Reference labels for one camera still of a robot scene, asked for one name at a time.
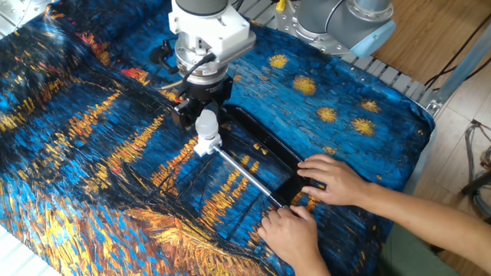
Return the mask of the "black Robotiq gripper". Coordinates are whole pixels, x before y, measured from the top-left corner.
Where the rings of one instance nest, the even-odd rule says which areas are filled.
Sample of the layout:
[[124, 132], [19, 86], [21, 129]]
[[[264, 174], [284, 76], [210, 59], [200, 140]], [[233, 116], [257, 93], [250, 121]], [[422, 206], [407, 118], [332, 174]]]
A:
[[216, 114], [220, 115], [223, 104], [231, 97], [232, 86], [233, 79], [229, 75], [214, 84], [187, 84], [186, 99], [171, 110], [174, 123], [188, 129], [196, 122], [200, 111], [212, 102], [216, 103]]

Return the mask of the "person's right hand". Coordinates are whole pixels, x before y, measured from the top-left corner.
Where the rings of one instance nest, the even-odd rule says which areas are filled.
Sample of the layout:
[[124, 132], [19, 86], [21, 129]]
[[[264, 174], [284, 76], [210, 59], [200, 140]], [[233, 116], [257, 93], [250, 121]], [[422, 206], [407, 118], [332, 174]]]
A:
[[346, 163], [330, 156], [316, 154], [308, 157], [298, 164], [298, 174], [323, 182], [324, 189], [306, 186], [302, 191], [328, 204], [362, 207], [367, 199], [366, 191], [370, 184]]

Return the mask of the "person's left hand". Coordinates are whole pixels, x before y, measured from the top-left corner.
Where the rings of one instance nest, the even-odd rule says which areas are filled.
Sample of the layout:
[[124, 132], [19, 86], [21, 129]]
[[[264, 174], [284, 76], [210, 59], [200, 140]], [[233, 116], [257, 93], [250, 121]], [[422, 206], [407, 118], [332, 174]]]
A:
[[271, 211], [258, 233], [296, 275], [330, 275], [318, 248], [316, 221], [305, 207]]

